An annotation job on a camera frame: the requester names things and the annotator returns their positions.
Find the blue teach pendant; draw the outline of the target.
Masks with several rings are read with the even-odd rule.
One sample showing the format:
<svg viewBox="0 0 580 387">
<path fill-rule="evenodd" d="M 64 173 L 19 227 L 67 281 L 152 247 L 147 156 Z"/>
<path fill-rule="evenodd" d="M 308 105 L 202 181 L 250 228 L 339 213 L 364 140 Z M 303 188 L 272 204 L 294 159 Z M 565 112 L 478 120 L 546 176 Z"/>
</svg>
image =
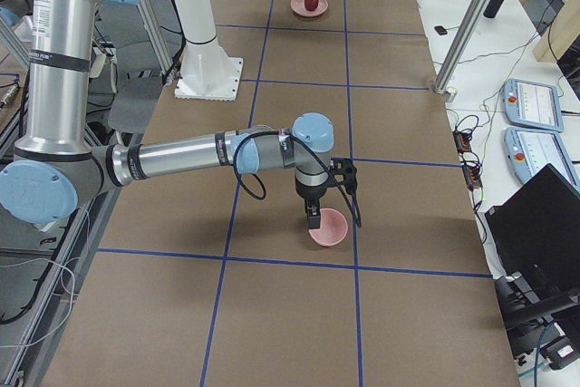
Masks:
<svg viewBox="0 0 580 387">
<path fill-rule="evenodd" d="M 511 168 L 522 184 L 551 164 L 579 189 L 579 177 L 557 132 L 508 127 L 504 131 L 504 143 Z"/>
<path fill-rule="evenodd" d="M 558 92 L 554 85 L 510 78 L 503 85 L 501 96 L 510 123 L 520 127 L 564 131 Z"/>
</svg>

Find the lower blue teach pendant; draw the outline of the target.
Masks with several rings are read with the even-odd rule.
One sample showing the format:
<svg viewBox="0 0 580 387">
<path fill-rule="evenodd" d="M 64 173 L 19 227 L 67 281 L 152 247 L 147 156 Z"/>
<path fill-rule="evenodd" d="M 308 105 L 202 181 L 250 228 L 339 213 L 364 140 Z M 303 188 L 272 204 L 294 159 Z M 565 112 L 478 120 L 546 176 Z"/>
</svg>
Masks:
<svg viewBox="0 0 580 387">
<path fill-rule="evenodd" d="M 511 168 L 522 184 L 551 164 L 579 189 L 579 177 L 557 132 L 508 127 L 504 131 L 504 143 Z"/>
</svg>

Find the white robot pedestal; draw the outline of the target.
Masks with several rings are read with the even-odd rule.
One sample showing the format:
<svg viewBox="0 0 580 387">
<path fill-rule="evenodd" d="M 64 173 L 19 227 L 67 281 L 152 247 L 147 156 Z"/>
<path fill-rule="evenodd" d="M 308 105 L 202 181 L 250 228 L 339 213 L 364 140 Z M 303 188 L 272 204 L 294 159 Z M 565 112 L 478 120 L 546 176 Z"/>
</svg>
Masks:
<svg viewBox="0 0 580 387">
<path fill-rule="evenodd" d="M 218 41 L 210 0 L 174 0 L 186 40 L 175 96 L 233 101 L 244 61 L 230 57 Z"/>
</svg>

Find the aluminium frame post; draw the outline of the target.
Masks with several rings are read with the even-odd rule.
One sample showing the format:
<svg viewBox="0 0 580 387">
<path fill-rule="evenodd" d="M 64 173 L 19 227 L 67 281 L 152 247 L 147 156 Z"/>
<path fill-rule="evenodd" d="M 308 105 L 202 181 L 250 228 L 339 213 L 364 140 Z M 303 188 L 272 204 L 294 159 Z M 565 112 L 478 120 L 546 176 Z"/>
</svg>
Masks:
<svg viewBox="0 0 580 387">
<path fill-rule="evenodd" d="M 467 48 L 471 36 L 475 32 L 478 21 L 483 15 L 488 2 L 489 0 L 470 1 L 468 9 L 459 25 L 459 30 L 450 45 L 436 78 L 431 84 L 431 89 L 435 93 L 443 95 L 445 102 L 453 102 L 455 100 L 457 93 L 451 91 L 449 87 L 451 76 L 459 65 L 459 60 Z"/>
</svg>

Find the small black puck device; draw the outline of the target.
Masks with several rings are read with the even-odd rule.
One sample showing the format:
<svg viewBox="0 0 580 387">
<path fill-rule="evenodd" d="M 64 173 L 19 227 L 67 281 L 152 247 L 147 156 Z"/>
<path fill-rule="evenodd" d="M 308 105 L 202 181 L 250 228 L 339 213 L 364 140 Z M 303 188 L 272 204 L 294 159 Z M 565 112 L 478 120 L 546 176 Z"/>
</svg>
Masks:
<svg viewBox="0 0 580 387">
<path fill-rule="evenodd" d="M 448 33 L 448 30 L 447 30 L 445 27 L 441 26 L 441 25 L 437 25 L 437 26 L 435 26 L 435 27 L 434 27 L 434 30 L 435 30 L 435 31 L 436 31 L 436 33 L 437 33 L 437 34 L 439 34 L 439 35 L 445 35 L 445 34 L 447 34 L 447 33 Z"/>
</svg>

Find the upper blue teach pendant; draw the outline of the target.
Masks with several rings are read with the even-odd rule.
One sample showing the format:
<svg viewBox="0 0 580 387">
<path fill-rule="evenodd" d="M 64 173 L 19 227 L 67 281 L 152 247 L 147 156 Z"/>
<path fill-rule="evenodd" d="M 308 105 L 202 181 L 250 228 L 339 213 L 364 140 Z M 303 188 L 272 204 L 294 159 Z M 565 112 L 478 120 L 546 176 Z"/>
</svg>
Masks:
<svg viewBox="0 0 580 387">
<path fill-rule="evenodd" d="M 558 92 L 554 85 L 510 78 L 503 85 L 501 96 L 510 123 L 520 127 L 564 131 Z"/>
</svg>

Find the pink plate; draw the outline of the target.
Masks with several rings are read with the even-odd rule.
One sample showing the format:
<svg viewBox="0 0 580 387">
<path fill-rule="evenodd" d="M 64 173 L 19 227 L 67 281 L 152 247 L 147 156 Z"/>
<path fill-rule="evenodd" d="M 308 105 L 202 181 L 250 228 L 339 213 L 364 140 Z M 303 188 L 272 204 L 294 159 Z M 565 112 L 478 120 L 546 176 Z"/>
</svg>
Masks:
<svg viewBox="0 0 580 387">
<path fill-rule="evenodd" d="M 327 0 L 291 0 L 291 10 L 299 16 L 314 18 L 323 15 L 329 4 Z"/>
</svg>

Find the red apple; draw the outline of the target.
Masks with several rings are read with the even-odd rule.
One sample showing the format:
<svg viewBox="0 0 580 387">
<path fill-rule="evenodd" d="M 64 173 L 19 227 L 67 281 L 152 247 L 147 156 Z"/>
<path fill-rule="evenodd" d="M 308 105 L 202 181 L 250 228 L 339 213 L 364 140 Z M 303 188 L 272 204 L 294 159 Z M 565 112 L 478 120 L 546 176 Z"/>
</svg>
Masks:
<svg viewBox="0 0 580 387">
<path fill-rule="evenodd" d="M 319 0 L 304 0 L 304 9 L 313 12 L 318 8 Z"/>
</svg>

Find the black laptop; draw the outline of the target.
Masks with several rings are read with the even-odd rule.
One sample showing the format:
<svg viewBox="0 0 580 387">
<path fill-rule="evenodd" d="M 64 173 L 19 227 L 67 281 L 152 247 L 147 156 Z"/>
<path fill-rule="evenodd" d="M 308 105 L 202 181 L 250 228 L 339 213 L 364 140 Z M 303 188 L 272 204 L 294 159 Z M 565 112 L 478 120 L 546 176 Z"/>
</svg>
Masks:
<svg viewBox="0 0 580 387">
<path fill-rule="evenodd" d="M 579 191 L 553 165 L 485 218 L 506 273 L 539 273 L 560 291 L 579 287 Z"/>
</svg>

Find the pink bowl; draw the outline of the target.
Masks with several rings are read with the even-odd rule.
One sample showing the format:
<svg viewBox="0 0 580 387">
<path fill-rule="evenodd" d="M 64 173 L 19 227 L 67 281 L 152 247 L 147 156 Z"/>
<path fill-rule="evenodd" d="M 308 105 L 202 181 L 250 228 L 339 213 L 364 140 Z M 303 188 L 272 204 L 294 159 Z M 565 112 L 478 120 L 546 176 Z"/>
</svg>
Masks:
<svg viewBox="0 0 580 387">
<path fill-rule="evenodd" d="M 334 208 L 322 208 L 320 227 L 308 230 L 311 239 L 321 247 L 334 247 L 348 234 L 345 216 Z"/>
</svg>

